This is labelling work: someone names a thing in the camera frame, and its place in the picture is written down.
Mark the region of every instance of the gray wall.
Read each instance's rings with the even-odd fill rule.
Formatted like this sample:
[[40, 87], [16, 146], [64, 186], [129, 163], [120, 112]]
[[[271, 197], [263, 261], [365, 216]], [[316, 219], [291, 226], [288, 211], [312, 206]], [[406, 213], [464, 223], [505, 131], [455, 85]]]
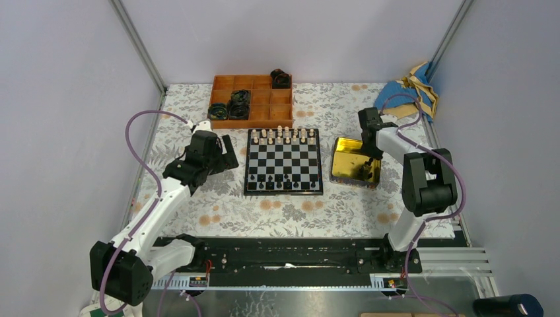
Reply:
[[159, 93], [108, 1], [0, 7], [0, 315], [77, 316], [138, 168], [124, 126]]
[[378, 83], [432, 58], [461, 0], [125, 0], [162, 78]]
[[436, 127], [468, 187], [471, 237], [502, 293], [560, 304], [560, 2], [477, 1], [434, 85]]

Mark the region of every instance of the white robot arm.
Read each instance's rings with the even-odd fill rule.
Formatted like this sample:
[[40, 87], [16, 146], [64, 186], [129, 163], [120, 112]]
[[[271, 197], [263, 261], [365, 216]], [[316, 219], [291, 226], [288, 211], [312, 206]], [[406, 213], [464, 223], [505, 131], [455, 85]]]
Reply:
[[[384, 237], [381, 249], [386, 268], [399, 268], [422, 224], [456, 203], [455, 176], [438, 158], [399, 137], [397, 125], [384, 123], [377, 108], [361, 110], [358, 117], [362, 128], [361, 151], [370, 157], [369, 163], [373, 159], [380, 160], [387, 152], [403, 165], [402, 199], [405, 210]], [[452, 162], [448, 150], [424, 148]], [[426, 172], [435, 175], [435, 178], [428, 180]]]
[[[151, 248], [177, 208], [189, 200], [208, 175], [236, 168], [239, 164], [229, 136], [223, 136], [224, 153], [222, 141], [212, 132], [209, 120], [199, 122], [192, 131], [191, 143], [184, 154], [168, 164], [163, 172], [161, 195], [153, 194], [150, 203], [110, 243], [98, 241], [92, 247], [90, 267], [94, 289], [100, 290], [103, 275], [110, 269], [105, 294], [137, 306], [148, 295], [153, 281], [193, 261], [194, 237], [177, 238], [155, 251]], [[122, 244], [114, 265], [108, 267], [116, 246]]]

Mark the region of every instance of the black linear rail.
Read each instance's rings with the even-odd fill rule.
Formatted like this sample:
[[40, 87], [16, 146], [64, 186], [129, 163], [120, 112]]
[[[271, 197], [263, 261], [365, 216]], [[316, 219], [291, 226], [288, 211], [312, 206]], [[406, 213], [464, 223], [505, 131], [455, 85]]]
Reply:
[[[164, 246], [173, 238], [158, 238]], [[214, 287], [342, 287], [369, 286], [369, 273], [390, 272], [376, 262], [382, 239], [364, 238], [200, 238], [203, 259], [211, 260]], [[418, 247], [466, 247], [462, 232], [455, 239], [421, 239]], [[292, 264], [298, 269], [275, 269]], [[420, 273], [421, 262], [410, 262]], [[203, 273], [205, 266], [181, 267], [178, 272]]]

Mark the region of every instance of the checkered board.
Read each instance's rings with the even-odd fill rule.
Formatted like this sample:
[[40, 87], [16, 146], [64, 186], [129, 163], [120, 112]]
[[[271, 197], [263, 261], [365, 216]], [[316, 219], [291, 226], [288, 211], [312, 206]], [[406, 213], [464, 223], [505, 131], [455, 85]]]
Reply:
[[322, 195], [323, 179], [319, 132], [301, 141], [301, 130], [293, 138], [290, 129], [286, 142], [286, 132], [282, 130], [282, 142], [277, 138], [277, 130], [267, 130], [262, 137], [258, 132], [258, 143], [248, 132], [247, 158], [245, 165], [244, 195]]

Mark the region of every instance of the purple cable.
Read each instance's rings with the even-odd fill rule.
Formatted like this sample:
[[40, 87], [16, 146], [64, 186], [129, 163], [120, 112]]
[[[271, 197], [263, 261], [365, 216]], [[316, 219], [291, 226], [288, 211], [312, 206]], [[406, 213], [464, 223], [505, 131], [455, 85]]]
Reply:
[[[189, 124], [189, 121], [187, 121], [187, 120], [181, 118], [180, 116], [178, 116], [176, 114], [173, 114], [171, 112], [167, 112], [167, 111], [163, 111], [163, 110], [145, 110], [145, 111], [140, 111], [137, 114], [135, 114], [134, 116], [132, 116], [132, 118], [130, 118], [130, 120], [128, 120], [128, 123], [126, 123], [126, 128], [125, 128], [125, 131], [124, 131], [124, 136], [125, 136], [125, 139], [126, 139], [126, 145], [128, 146], [128, 149], [130, 150], [130, 152], [132, 153], [132, 156], [156, 180], [157, 188], [158, 188], [157, 193], [158, 193], [158, 197], [160, 197], [161, 196], [161, 191], [162, 191], [161, 181], [157, 177], [156, 173], [150, 168], [150, 166], [148, 166], [148, 164], [146, 164], [146, 162], [144, 162], [138, 156], [136, 151], [134, 151], [134, 148], [132, 147], [132, 144], [130, 143], [130, 135], [129, 135], [130, 125], [132, 124], [132, 122], [136, 118], [138, 118], [139, 116], [142, 116], [144, 114], [166, 114], [168, 116], [172, 116], [173, 118], [177, 118], [177, 119], [181, 120], [182, 122], [184, 122], [186, 124]], [[140, 218], [140, 221], [138, 221], [138, 223], [128, 233], [129, 238], [132, 238], [132, 236], [136, 233], [136, 231], [138, 231], [138, 228], [140, 228], [140, 226], [146, 221], [146, 219], [148, 219], [148, 217], [150, 216], [152, 211], [155, 209], [158, 202], [159, 202], [159, 198], [154, 200], [152, 205], [149, 207], [148, 211], [142, 216], [142, 218]], [[103, 278], [101, 279], [101, 287], [99, 288], [99, 304], [101, 306], [101, 311], [103, 311], [103, 313], [107, 316], [118, 314], [126, 306], [126, 303], [124, 303], [117, 310], [109, 310], [107, 308], [107, 306], [105, 305], [105, 288], [107, 286], [107, 280], [109, 279], [109, 273], [111, 272], [111, 269], [113, 268], [113, 265], [115, 264], [115, 261], [117, 260], [117, 256], [119, 255], [121, 250], [124, 248], [126, 242], [128, 242], [128, 240], [123, 240], [121, 242], [121, 244], [117, 247], [117, 250], [113, 253], [113, 256], [109, 260], [109, 263], [107, 264], [107, 267], [105, 268], [105, 272], [103, 273]]]
[[167, 288], [169, 287], [169, 284], [171, 284], [171, 280], [173, 279], [173, 275], [175, 275], [175, 270], [173, 270], [173, 272], [171, 272], [171, 276], [169, 277], [169, 279], [167, 279], [167, 282], [165, 282], [165, 287], [163, 288], [163, 292], [161, 293], [161, 297], [159, 298], [157, 317], [160, 316], [161, 306], [163, 304], [163, 298], [165, 297], [165, 292], [167, 292]]
[[420, 226], [420, 229], [418, 229], [418, 232], [416, 232], [416, 235], [412, 238], [412, 241], [410, 242], [410, 245], [408, 246], [408, 250], [406, 252], [406, 257], [405, 257], [405, 263], [404, 263], [404, 273], [405, 273], [405, 278], [408, 281], [408, 287], [410, 288], [410, 290], [412, 291], [412, 293], [415, 295], [415, 297], [420, 300], [420, 302], [422, 304], [424, 304], [424, 306], [426, 306], [427, 308], [429, 308], [430, 310], [432, 310], [433, 312], [435, 312], [436, 314], [438, 314], [439, 316], [442, 317], [446, 317], [448, 315], [444, 315], [442, 313], [440, 313], [439, 311], [435, 310], [432, 306], [428, 305], [424, 300], [431, 300], [433, 302], [437, 302], [439, 304], [442, 304], [443, 306], [449, 308], [451, 311], [453, 311], [453, 313], [455, 314], [456, 317], [459, 317], [459, 314], [450, 306], [448, 306], [447, 304], [443, 303], [441, 300], [438, 299], [433, 299], [431, 297], [426, 297], [426, 296], [420, 296], [418, 295], [418, 293], [416, 292], [416, 290], [414, 289], [414, 286], [412, 286], [412, 284], [410, 283], [409, 280], [409, 273], [408, 273], [408, 259], [410, 258], [410, 253], [412, 252], [412, 249], [414, 247], [414, 244], [416, 243], [416, 241], [418, 241], [418, 239], [420, 238], [420, 235], [422, 234], [422, 232], [424, 231], [424, 229], [426, 228], [426, 223], [428, 223], [429, 221], [435, 221], [435, 220], [443, 220], [443, 219], [449, 219], [449, 218], [453, 218], [457, 215], [459, 215], [462, 211], [463, 208], [465, 207], [465, 203], [466, 203], [466, 198], [467, 198], [467, 193], [466, 193], [466, 186], [465, 186], [465, 181], [463, 180], [463, 178], [461, 177], [461, 175], [459, 174], [459, 171], [455, 168], [455, 166], [453, 166], [448, 160], [446, 160], [444, 157], [442, 157], [441, 155], [439, 155], [438, 153], [416, 143], [415, 141], [413, 141], [412, 139], [406, 137], [404, 134], [402, 134], [401, 130], [404, 129], [405, 127], [409, 127], [412, 125], [417, 124], [420, 119], [422, 118], [422, 116], [424, 115], [424, 111], [422, 111], [422, 107], [420, 106], [420, 102], [418, 101], [417, 98], [415, 98], [414, 96], [411, 96], [410, 94], [395, 94], [389, 98], [387, 98], [387, 100], [385, 100], [385, 103], [383, 103], [383, 106], [381, 107], [380, 113], [383, 113], [383, 110], [385, 109], [385, 107], [387, 106], [387, 103], [389, 103], [389, 100], [393, 99], [394, 97], [397, 96], [405, 96], [405, 97], [410, 97], [412, 100], [414, 100], [414, 104], [416, 105], [416, 107], [418, 108], [418, 118], [416, 118], [416, 120], [414, 122], [411, 123], [407, 123], [405, 125], [400, 126], [399, 128], [397, 128], [397, 135], [403, 139], [404, 141], [408, 142], [409, 144], [413, 145], [414, 147], [421, 149], [422, 151], [429, 153], [430, 155], [433, 155], [434, 157], [436, 157], [437, 159], [439, 159], [440, 161], [442, 161], [445, 165], [447, 165], [447, 167], [449, 167], [449, 169], [451, 169], [451, 171], [453, 171], [453, 174], [455, 175], [455, 177], [457, 178], [457, 181], [459, 181], [459, 186], [461, 187], [461, 203], [459, 204], [459, 208], [457, 208], [457, 210], [449, 215], [444, 215], [444, 216], [436, 216], [436, 217], [431, 217], [426, 219], [426, 221], [424, 221], [424, 223]]
[[196, 311], [198, 312], [198, 317], [202, 317], [202, 310], [200, 310], [200, 305], [198, 305], [198, 302], [190, 294], [185, 293], [185, 295], [187, 295], [187, 298], [189, 298], [189, 300], [193, 301], [194, 306], [196, 307]]

